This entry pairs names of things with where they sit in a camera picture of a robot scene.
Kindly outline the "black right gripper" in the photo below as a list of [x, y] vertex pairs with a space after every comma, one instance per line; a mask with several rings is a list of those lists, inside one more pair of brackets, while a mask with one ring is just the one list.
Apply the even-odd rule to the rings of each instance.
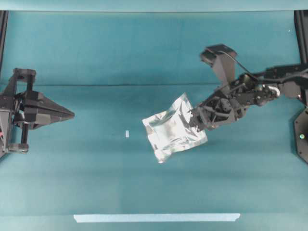
[[213, 130], [234, 123], [256, 104], [259, 73], [243, 73], [237, 79], [223, 83], [206, 100], [189, 111], [189, 126], [197, 132]]

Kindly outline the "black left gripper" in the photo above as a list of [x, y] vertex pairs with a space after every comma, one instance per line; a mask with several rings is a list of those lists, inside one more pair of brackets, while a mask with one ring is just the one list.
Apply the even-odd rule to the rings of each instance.
[[[33, 91], [36, 71], [32, 69], [13, 70], [8, 85], [0, 93], [0, 153], [26, 153], [28, 151], [28, 130], [74, 118], [74, 113]], [[26, 83], [26, 91], [16, 93], [17, 82]], [[19, 114], [20, 108], [25, 112]], [[22, 128], [21, 142], [12, 143], [13, 126]]]

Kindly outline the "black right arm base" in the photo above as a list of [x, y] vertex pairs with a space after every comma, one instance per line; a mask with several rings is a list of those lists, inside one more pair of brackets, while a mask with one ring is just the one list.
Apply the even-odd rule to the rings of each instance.
[[308, 163], [308, 108], [295, 118], [293, 122], [295, 133], [296, 152], [298, 156]]

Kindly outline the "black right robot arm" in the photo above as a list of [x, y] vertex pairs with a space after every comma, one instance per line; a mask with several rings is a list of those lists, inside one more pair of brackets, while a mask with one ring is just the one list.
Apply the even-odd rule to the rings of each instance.
[[198, 131], [213, 130], [238, 121], [246, 115], [250, 106], [263, 106], [282, 94], [307, 104], [301, 96], [307, 89], [307, 64], [275, 66], [263, 73], [243, 73], [218, 87], [193, 108], [189, 125]]

